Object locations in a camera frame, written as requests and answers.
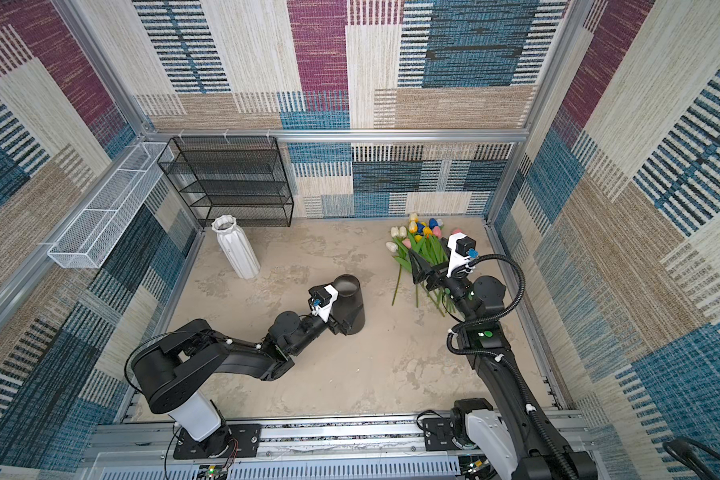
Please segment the black cylindrical vase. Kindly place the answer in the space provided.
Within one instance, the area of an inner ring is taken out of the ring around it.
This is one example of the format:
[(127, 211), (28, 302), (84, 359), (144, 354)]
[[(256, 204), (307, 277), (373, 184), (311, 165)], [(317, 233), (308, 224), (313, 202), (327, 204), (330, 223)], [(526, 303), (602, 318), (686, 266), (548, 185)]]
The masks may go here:
[(353, 275), (344, 274), (338, 276), (332, 285), (338, 291), (331, 311), (338, 331), (347, 336), (359, 333), (366, 320), (360, 281)]

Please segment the orange yellow tulip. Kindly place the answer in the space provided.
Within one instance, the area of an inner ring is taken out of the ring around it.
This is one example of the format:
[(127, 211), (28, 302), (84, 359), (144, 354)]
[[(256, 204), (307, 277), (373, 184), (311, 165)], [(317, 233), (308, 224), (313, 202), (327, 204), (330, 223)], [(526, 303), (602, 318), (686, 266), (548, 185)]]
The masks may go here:
[(429, 227), (424, 228), (423, 234), (421, 253), (424, 258), (431, 265), (444, 263), (447, 260), (447, 255), (443, 249), (440, 238), (437, 237)]

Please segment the cream white tulip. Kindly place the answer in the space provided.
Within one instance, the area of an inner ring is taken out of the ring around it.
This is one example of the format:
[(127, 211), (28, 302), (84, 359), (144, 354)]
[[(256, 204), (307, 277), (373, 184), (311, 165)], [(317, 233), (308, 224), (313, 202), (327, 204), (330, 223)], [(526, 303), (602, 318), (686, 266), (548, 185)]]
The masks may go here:
[(408, 260), (408, 249), (403, 245), (400, 241), (390, 241), (386, 243), (387, 249), (390, 251), (392, 258), (398, 263), (398, 274), (397, 279), (395, 282), (395, 288), (393, 291), (393, 297), (392, 297), (392, 305), (395, 305), (395, 302), (397, 300), (400, 283), (402, 280), (402, 274), (404, 271), (410, 270), (410, 262)]

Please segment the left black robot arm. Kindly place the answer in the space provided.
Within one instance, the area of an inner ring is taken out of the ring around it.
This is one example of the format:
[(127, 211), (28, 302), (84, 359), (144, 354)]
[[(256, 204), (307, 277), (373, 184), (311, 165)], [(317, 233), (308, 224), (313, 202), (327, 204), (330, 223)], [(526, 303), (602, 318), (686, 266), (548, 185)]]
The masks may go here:
[(235, 437), (216, 405), (200, 392), (211, 376), (228, 373), (274, 381), (324, 331), (349, 336), (364, 325), (363, 303), (347, 299), (337, 300), (326, 318), (282, 312), (258, 343), (225, 336), (206, 320), (194, 319), (134, 350), (125, 370), (134, 374), (150, 410), (179, 424), (176, 459), (218, 458), (232, 452)]

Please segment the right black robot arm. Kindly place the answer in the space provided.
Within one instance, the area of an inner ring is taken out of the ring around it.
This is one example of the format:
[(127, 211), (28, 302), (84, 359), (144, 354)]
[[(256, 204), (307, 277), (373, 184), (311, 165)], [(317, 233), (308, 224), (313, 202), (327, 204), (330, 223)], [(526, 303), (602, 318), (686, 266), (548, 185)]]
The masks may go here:
[(446, 347), (465, 357), (488, 388), (495, 404), (482, 408), (476, 400), (456, 403), (452, 430), (458, 443), (475, 445), (486, 456), (501, 479), (595, 479), (598, 469), (585, 451), (574, 450), (554, 427), (532, 393), (517, 365), (500, 321), (523, 299), (526, 281), (521, 267), (511, 258), (496, 254), (494, 260), (507, 263), (518, 280), (517, 293), (510, 303), (499, 280), (482, 276), (471, 282), (469, 274), (489, 255), (467, 253), (457, 248), (450, 259), (463, 263), (450, 268), (431, 265), (415, 251), (408, 258), (412, 278), (427, 290), (446, 289), (462, 321), (448, 330)]

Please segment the white ribbed ceramic vase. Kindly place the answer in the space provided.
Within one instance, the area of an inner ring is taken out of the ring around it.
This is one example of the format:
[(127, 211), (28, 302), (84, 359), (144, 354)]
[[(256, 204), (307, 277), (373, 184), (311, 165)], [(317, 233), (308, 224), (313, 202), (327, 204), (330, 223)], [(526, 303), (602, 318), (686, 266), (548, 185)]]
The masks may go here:
[(237, 219), (232, 215), (219, 216), (211, 228), (235, 273), (245, 280), (254, 279), (260, 272), (260, 264)]

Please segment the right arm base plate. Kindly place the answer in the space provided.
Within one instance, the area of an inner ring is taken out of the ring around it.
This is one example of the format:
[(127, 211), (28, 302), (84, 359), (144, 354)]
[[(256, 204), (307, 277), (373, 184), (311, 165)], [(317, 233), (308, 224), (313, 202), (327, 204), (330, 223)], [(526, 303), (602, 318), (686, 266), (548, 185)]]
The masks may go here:
[(423, 432), (426, 451), (474, 450), (472, 443), (460, 440), (451, 421), (438, 416), (424, 416), (416, 421)]

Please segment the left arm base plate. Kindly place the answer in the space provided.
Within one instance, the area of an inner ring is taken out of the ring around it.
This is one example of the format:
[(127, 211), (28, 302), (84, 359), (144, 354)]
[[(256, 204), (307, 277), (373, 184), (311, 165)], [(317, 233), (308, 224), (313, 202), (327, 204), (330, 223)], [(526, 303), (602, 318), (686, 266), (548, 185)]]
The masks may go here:
[(222, 426), (202, 441), (194, 440), (185, 428), (178, 434), (174, 460), (253, 458), (259, 448), (261, 424)]

